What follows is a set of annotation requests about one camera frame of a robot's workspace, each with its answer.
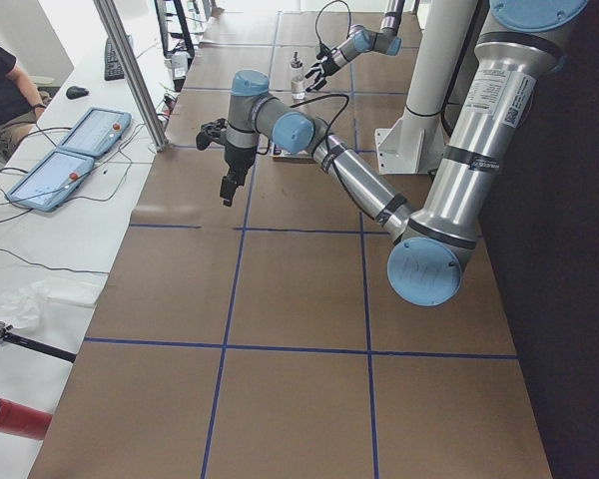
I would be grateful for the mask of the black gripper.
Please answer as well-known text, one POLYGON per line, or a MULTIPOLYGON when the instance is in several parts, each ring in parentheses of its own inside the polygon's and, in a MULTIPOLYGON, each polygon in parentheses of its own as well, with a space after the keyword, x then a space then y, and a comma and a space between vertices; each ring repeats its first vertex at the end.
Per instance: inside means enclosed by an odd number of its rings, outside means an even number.
POLYGON ((237 189, 245 184, 247 173, 255 162, 255 148, 225 147, 224 160, 229 171, 222 178, 220 196, 223 204, 231 207, 237 189))
POLYGON ((308 92, 316 92, 323 88, 326 83, 326 77, 334 75, 339 69, 340 66, 336 63, 334 59, 335 50, 331 50, 331 56, 329 58, 325 58, 321 61, 316 59, 316 61, 311 65, 308 72, 305 74, 307 79, 313 78, 315 81, 312 85, 306 88, 308 92))

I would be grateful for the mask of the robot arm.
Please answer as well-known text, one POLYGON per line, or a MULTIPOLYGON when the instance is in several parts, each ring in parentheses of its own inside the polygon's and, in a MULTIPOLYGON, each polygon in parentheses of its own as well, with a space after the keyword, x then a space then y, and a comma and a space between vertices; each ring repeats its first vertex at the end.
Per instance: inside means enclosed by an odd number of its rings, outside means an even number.
POLYGON ((401 48, 398 30, 401 24, 404 1, 389 1, 387 3, 380 29, 372 31, 363 25, 350 23, 348 14, 348 31, 346 38, 338 46, 329 47, 321 39, 318 31, 318 20, 327 6, 334 4, 330 1, 322 7, 315 19, 314 30, 317 37, 316 61, 311 65, 305 78, 312 79, 312 84, 306 87, 308 92, 316 92, 327 83, 327 78, 350 64, 360 54, 377 52, 383 55, 396 56, 401 48))
POLYGON ((392 288, 420 306, 459 290, 476 247, 476 220, 537 80, 557 70, 582 1, 434 1, 402 117, 376 133, 373 170, 327 122, 289 106, 269 78, 238 71, 218 120, 230 205, 261 138, 307 153, 391 236, 392 288))

